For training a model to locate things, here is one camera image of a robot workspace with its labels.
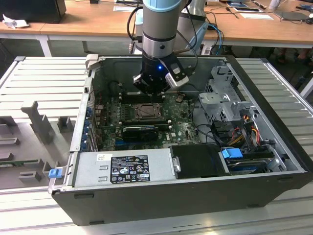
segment white table frame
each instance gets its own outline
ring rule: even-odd
[[[64,40],[64,41],[82,41],[84,52],[88,53],[87,41],[98,42],[128,42],[128,37],[111,37],[111,36],[81,36],[81,35],[44,35],[44,34],[22,34],[22,33],[0,33],[0,38],[6,39],[32,39],[40,42],[44,55],[51,57],[51,40]],[[214,45],[215,40],[204,40],[202,55],[209,54],[211,47]],[[289,48],[312,48],[313,44],[293,44],[293,43],[260,43],[260,42],[243,42],[243,41],[229,41],[225,40],[223,45],[230,46],[246,46],[246,47],[289,47]],[[313,81],[309,82],[304,88],[305,92],[301,94],[304,97],[308,96],[313,90]]]

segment power supply label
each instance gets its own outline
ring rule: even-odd
[[[147,155],[111,158],[112,184],[150,181]]]

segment paper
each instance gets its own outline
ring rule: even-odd
[[[113,7],[113,11],[127,11],[132,12],[136,7],[131,6],[115,6]]]
[[[246,19],[273,20],[271,16],[264,14],[240,13],[240,15]]]
[[[2,23],[4,23],[9,28],[16,29],[16,28],[29,26],[29,24],[27,24],[25,20],[13,20],[13,19],[6,17],[4,14],[2,16],[3,16]]]

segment table leg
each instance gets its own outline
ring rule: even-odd
[[[87,41],[82,41],[84,52],[89,53]]]
[[[309,81],[309,83],[305,86],[305,88],[302,90],[300,95],[302,95],[303,98],[307,98],[308,95],[313,91],[313,78]]]
[[[44,52],[44,55],[47,56],[52,56],[51,51],[50,51],[50,41],[47,37],[47,35],[37,35],[37,40],[40,42],[41,48]]]

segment blue release tab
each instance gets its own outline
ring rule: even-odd
[[[51,169],[48,177],[49,179],[62,178],[62,169]]]
[[[222,151],[224,158],[242,158],[243,154],[238,148],[226,148]]]

